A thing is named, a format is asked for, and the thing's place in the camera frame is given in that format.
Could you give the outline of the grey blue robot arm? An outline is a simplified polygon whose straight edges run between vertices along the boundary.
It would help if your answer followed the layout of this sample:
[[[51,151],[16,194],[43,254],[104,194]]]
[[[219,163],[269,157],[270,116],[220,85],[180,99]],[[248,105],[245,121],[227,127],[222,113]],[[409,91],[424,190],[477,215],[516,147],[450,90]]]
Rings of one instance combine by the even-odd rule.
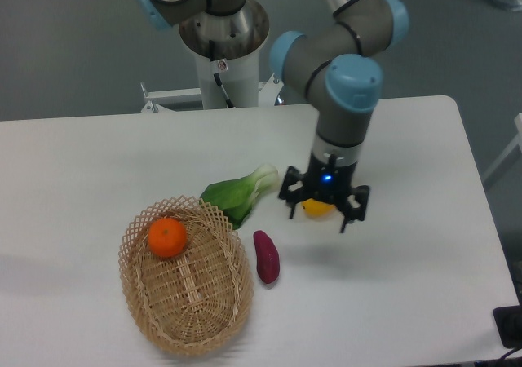
[[[255,0],[137,0],[157,29],[177,27],[197,63],[204,108],[259,104],[259,50],[268,38],[266,11]],[[280,199],[331,204],[344,223],[365,218],[368,186],[352,185],[361,146],[382,89],[374,56],[409,31],[400,0],[326,0],[334,24],[317,37],[283,33],[269,65],[281,83],[319,113],[308,168],[290,167]]]

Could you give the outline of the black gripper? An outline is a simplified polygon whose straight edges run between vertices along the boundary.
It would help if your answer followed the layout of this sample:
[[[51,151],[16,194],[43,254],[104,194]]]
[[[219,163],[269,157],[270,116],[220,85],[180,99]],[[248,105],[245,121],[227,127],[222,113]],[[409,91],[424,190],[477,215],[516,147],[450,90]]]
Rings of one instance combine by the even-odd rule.
[[[278,198],[290,208],[289,219],[294,217],[298,204],[307,199],[314,199],[335,205],[343,214],[340,233],[345,232],[348,224],[364,221],[370,186],[352,187],[355,169],[356,162],[349,166],[338,166],[329,160],[324,163],[314,153],[310,156],[306,174],[294,166],[289,166],[278,193]],[[311,194],[309,198],[306,197],[306,192]]]

